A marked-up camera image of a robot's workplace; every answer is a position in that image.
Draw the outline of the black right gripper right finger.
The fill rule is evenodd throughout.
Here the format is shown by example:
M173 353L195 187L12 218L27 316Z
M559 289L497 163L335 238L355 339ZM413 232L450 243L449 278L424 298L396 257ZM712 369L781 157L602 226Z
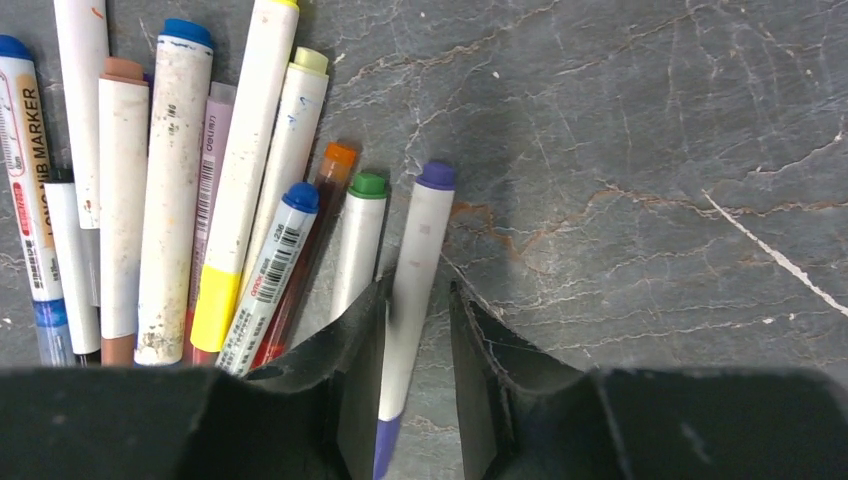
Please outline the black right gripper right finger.
M451 348L467 479L565 479L560 394L582 376L450 285Z

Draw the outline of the white marker green cap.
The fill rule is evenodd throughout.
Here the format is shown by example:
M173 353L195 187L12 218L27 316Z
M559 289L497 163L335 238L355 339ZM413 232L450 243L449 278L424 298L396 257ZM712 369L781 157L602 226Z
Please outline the white marker green cap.
M387 198L382 176L365 172L354 175L342 213L330 321L338 319L373 281Z

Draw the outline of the white marker purple cap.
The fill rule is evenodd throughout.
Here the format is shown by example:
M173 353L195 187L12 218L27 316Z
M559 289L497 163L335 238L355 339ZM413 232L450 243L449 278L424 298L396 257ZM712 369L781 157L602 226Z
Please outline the white marker purple cap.
M387 314L373 477L385 477L400 430L456 189L454 169L430 161L415 180Z

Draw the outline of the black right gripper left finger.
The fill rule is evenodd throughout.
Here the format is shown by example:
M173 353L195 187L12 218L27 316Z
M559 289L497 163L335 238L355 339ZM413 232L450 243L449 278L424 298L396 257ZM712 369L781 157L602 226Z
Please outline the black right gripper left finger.
M251 479L370 479L391 277L319 332L248 375L275 408L248 455Z

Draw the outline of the red pen orange cap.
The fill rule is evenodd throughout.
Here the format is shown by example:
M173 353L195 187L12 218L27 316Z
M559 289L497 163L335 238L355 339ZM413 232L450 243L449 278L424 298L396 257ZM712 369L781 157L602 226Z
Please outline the red pen orange cap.
M314 265L339 212L356 157L353 148L339 143L331 142L325 149L324 160L313 183L319 193L319 211L268 331L260 342L252 369L269 363L288 349L291 331L314 278Z

